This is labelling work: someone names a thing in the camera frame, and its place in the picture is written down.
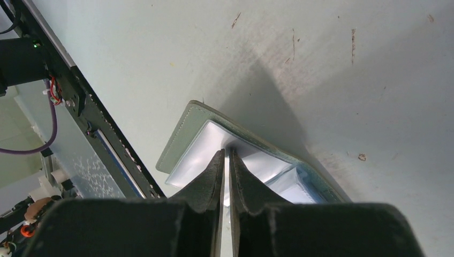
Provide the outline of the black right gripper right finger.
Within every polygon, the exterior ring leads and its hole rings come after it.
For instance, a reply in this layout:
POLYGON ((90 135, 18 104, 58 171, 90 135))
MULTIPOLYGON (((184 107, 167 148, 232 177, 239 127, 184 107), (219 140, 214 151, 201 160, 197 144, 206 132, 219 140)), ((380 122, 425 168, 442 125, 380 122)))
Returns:
POLYGON ((293 204, 229 154, 234 256, 423 256, 404 215, 384 203, 293 204))

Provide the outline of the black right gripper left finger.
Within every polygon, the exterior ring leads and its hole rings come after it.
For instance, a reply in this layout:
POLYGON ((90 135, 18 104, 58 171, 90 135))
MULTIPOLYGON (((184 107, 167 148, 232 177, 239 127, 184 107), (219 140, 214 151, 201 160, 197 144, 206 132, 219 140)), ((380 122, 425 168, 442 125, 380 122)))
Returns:
POLYGON ((24 256, 219 256, 225 151, 167 199, 61 200, 24 256))

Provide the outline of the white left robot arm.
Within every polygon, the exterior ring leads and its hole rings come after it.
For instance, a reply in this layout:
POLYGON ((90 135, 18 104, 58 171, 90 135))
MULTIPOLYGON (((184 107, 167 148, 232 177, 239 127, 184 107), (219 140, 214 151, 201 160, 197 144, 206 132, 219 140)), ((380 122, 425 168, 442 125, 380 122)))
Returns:
POLYGON ((43 44, 30 37, 1 40, 1 96, 12 86, 49 77, 43 44))

